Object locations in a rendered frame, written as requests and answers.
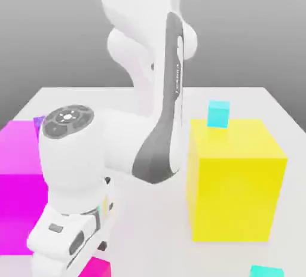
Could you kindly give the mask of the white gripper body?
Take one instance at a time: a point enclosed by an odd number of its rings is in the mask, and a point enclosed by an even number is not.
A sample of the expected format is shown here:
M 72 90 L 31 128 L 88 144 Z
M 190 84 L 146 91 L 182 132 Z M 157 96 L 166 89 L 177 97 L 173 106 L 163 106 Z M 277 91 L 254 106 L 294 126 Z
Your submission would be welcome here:
M 54 260 L 38 253 L 34 253 L 31 259 L 32 277 L 78 277 L 82 272 L 82 262 L 73 261 L 67 264 Z

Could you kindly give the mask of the small pink cube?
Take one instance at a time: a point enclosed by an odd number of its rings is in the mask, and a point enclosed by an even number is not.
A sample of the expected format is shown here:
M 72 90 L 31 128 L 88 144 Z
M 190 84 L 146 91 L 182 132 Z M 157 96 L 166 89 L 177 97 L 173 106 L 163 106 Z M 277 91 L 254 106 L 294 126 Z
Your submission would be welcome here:
M 92 257 L 79 277 L 111 277 L 111 264 L 108 261 Z

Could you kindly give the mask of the small purple cube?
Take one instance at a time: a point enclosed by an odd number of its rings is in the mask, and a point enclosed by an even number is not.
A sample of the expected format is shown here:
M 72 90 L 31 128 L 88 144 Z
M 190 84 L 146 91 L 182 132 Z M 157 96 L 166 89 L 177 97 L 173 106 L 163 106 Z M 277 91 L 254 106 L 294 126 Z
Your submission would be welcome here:
M 33 118 L 34 129 L 36 133 L 36 137 L 39 138 L 40 127 L 44 121 L 45 116 L 39 116 Z

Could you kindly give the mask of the small turquoise cube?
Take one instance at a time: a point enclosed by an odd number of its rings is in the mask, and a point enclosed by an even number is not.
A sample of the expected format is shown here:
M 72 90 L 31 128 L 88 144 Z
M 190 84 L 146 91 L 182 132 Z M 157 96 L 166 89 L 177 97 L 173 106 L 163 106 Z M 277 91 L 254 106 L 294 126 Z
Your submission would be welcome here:
M 284 277 L 281 268 L 252 265 L 249 277 Z

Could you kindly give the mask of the small cyan cube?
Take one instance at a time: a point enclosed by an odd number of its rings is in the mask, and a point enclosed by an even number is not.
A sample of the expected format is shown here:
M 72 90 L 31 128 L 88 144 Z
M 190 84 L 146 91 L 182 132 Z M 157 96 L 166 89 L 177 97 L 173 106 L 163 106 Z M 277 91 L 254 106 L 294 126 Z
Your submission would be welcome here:
M 229 101 L 210 100 L 208 106 L 207 126 L 213 128 L 228 128 L 229 115 Z

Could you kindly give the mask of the large magenta box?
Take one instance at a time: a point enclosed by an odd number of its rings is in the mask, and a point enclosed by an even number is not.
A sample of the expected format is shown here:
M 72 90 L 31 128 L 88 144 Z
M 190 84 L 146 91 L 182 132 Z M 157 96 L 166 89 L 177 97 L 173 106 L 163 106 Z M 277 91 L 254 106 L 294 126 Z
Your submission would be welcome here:
M 32 121 L 10 121 L 0 131 L 0 256 L 31 255 L 27 238 L 47 203 Z

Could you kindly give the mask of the large yellow box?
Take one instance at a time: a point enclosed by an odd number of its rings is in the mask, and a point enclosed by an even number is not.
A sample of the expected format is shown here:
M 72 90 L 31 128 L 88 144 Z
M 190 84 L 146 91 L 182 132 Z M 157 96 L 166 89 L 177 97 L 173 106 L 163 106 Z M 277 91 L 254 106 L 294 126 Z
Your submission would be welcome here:
M 190 122 L 186 199 L 195 242 L 267 242 L 287 156 L 260 119 Z

